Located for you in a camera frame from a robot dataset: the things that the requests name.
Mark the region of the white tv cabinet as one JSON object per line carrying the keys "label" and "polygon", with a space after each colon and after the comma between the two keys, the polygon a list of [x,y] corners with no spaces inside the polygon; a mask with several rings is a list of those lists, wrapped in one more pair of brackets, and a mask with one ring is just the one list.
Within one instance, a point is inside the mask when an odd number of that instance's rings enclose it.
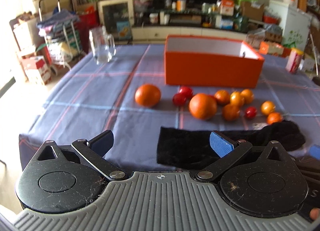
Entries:
{"label": "white tv cabinet", "polygon": [[247,34],[212,28],[192,28],[185,26],[133,26],[132,41],[136,44],[164,44],[168,35],[208,36],[244,41]]}

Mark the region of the orange gift box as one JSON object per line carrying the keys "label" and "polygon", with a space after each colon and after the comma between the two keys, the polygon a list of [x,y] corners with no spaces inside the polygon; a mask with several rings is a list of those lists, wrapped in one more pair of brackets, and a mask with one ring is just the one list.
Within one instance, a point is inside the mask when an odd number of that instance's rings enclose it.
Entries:
{"label": "orange gift box", "polygon": [[263,55],[281,56],[283,51],[284,47],[278,43],[266,41],[260,43],[259,52]]}

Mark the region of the red snack can yellow lid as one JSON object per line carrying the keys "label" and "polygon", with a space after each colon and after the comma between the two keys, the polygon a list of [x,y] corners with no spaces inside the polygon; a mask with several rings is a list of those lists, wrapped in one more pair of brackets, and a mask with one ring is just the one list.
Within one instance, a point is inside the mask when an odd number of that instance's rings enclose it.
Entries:
{"label": "red snack can yellow lid", "polygon": [[303,51],[298,48],[292,48],[285,69],[288,72],[295,74],[299,68],[303,55]]}

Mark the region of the large orange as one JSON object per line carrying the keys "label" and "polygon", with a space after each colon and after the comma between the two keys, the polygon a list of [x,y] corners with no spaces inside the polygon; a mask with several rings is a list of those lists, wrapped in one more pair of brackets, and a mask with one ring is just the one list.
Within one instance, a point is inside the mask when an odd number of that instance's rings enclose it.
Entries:
{"label": "large orange", "polygon": [[204,93],[196,94],[189,102],[189,112],[196,119],[209,120],[217,112],[216,100]]}
{"label": "large orange", "polygon": [[135,102],[143,107],[154,107],[161,99],[160,89],[152,84],[141,85],[135,93]]}

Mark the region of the small tangerine middle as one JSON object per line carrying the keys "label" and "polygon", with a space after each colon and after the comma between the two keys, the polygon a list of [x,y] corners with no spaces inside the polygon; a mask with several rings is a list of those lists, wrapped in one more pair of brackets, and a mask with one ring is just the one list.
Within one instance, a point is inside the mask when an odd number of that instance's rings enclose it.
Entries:
{"label": "small tangerine middle", "polygon": [[245,99],[239,91],[235,91],[230,95],[230,104],[241,108],[245,104]]}

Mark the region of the glass door small cabinet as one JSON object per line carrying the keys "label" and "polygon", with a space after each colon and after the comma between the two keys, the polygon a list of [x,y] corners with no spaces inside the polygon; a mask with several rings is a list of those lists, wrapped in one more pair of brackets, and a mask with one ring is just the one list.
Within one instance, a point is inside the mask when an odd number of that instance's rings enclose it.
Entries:
{"label": "glass door small cabinet", "polygon": [[97,3],[100,24],[115,41],[130,41],[135,23],[133,0],[100,0]]}

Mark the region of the red cherry tomato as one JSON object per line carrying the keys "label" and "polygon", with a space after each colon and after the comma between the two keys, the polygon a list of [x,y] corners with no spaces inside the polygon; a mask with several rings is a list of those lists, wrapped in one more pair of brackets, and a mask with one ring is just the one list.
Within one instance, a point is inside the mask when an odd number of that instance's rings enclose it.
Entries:
{"label": "red cherry tomato", "polygon": [[172,98],[172,102],[177,107],[183,107],[187,102],[187,98],[184,93],[176,93]]}
{"label": "red cherry tomato", "polygon": [[245,119],[247,120],[253,120],[256,115],[257,115],[257,108],[255,107],[248,107],[246,110],[245,110],[245,113],[244,113],[244,117]]}
{"label": "red cherry tomato", "polygon": [[191,100],[194,96],[193,89],[186,86],[181,86],[179,91],[187,100]]}

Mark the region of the orange cardboard box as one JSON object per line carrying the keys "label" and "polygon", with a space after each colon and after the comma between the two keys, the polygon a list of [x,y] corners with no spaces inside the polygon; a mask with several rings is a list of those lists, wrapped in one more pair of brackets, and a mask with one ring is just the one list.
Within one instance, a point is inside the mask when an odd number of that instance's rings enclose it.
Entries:
{"label": "orange cardboard box", "polygon": [[169,35],[164,47],[164,78],[167,85],[253,89],[264,61],[241,40]]}

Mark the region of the small tangerine front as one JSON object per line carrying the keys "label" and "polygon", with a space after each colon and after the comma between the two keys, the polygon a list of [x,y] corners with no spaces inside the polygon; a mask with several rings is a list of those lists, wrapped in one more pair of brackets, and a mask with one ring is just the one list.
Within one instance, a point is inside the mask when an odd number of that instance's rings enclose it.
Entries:
{"label": "small tangerine front", "polygon": [[232,104],[227,104],[222,108],[222,117],[227,122],[233,122],[240,117],[240,108]]}

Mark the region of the red cherry tomato rear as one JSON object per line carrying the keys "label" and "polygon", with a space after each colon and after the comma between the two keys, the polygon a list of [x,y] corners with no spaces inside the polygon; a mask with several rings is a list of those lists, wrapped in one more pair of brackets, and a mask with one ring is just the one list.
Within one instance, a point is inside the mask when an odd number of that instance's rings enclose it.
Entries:
{"label": "red cherry tomato rear", "polygon": [[193,89],[186,86],[181,86],[179,91],[187,100],[191,100],[194,96]]}

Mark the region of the small tangerine rear left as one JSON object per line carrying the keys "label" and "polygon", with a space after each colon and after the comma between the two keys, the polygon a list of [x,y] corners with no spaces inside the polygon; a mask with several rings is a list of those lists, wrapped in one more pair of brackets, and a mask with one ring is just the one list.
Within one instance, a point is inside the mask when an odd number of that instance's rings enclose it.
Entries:
{"label": "small tangerine rear left", "polygon": [[227,90],[218,90],[214,98],[219,106],[226,106],[230,103],[230,94]]}

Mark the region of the black cloth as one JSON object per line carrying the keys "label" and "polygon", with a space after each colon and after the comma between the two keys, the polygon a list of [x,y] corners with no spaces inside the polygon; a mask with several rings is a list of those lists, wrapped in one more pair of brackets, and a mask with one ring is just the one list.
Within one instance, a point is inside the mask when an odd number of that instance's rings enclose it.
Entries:
{"label": "black cloth", "polygon": [[[297,124],[284,120],[261,130],[222,131],[233,141],[244,139],[253,146],[266,146],[269,141],[279,141],[286,151],[302,147],[306,139]],[[189,131],[161,127],[157,144],[157,163],[176,168],[202,169],[219,159],[210,147],[209,130]]]}

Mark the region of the blue plaid tablecloth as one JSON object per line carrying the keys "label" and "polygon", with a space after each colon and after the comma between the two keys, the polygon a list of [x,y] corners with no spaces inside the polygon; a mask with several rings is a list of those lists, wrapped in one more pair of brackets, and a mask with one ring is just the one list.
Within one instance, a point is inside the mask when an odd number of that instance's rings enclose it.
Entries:
{"label": "blue plaid tablecloth", "polygon": [[[164,46],[122,45],[110,63],[97,64],[87,55],[61,78],[40,106],[34,122],[19,135],[20,160],[25,167],[48,139],[58,145],[91,139],[104,130],[114,134],[106,159],[121,169],[168,170],[157,163],[156,150],[162,126],[186,130],[255,130],[265,123],[262,114],[253,120],[226,122],[220,113],[211,120],[192,117],[189,109],[173,105],[177,86],[164,83]],[[272,101],[285,119],[294,121],[306,142],[292,152],[295,157],[319,158],[319,87],[306,74],[285,70],[286,59],[265,56],[253,105]],[[157,86],[161,99],[154,107],[135,102],[144,84]]]}

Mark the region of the metal shopping trolley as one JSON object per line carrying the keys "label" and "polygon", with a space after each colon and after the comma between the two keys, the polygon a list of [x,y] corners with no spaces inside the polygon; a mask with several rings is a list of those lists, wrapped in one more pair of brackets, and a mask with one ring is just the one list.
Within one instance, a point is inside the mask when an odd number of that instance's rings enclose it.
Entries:
{"label": "metal shopping trolley", "polygon": [[76,27],[80,18],[61,8],[60,0],[56,0],[56,8],[51,15],[42,13],[43,2],[39,0],[39,21],[36,26],[39,36],[44,38],[51,65],[59,65],[71,69],[70,63],[84,54],[80,40],[80,32]]}

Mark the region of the red cherry tomato right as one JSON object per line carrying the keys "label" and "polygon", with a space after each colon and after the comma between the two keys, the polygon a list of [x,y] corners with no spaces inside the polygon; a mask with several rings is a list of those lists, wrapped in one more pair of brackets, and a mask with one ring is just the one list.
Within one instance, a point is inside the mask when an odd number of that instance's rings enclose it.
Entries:
{"label": "red cherry tomato right", "polygon": [[248,107],[246,110],[245,110],[245,113],[244,113],[244,117],[245,119],[247,120],[253,120],[256,115],[257,115],[257,108],[255,107]]}

